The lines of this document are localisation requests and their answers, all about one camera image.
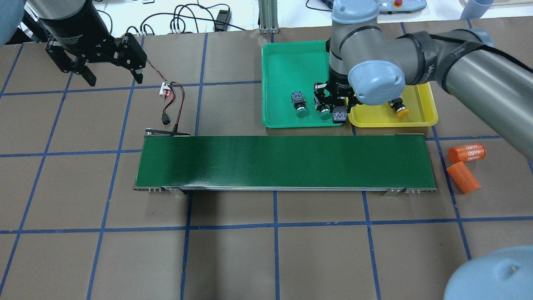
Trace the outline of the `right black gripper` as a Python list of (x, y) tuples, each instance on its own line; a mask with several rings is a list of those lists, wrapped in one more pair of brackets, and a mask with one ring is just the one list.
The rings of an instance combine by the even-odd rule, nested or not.
[(350, 113), (359, 103), (346, 75), (331, 75), (326, 83), (314, 83), (313, 92), (315, 107), (318, 104), (327, 105), (331, 113), (335, 106), (346, 106)]

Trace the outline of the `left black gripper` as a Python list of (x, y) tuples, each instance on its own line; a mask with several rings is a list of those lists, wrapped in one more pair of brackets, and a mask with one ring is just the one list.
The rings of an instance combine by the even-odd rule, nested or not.
[(46, 19), (45, 27), (51, 34), (45, 51), (61, 72), (78, 74), (95, 87), (97, 78), (87, 64), (112, 63), (129, 70), (137, 84), (143, 83), (147, 54), (133, 34), (111, 36), (101, 17)]

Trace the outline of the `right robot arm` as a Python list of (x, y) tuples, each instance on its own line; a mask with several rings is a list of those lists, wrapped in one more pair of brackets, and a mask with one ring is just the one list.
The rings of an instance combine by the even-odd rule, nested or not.
[(396, 100), (406, 85), (434, 80), (516, 150), (532, 159), (532, 68), (495, 49), (484, 30), (406, 34), (387, 40), (376, 0), (336, 0), (328, 80), (320, 104), (346, 112)]

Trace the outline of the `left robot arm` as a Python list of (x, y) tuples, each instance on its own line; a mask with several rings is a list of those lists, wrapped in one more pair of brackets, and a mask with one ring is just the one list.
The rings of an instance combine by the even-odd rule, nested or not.
[(28, 5), (46, 29), (46, 53), (61, 72), (73, 72), (95, 86), (88, 63), (112, 63), (129, 70), (137, 83), (147, 54), (133, 34), (114, 37), (91, 0), (2, 0), (1, 44), (11, 40)]

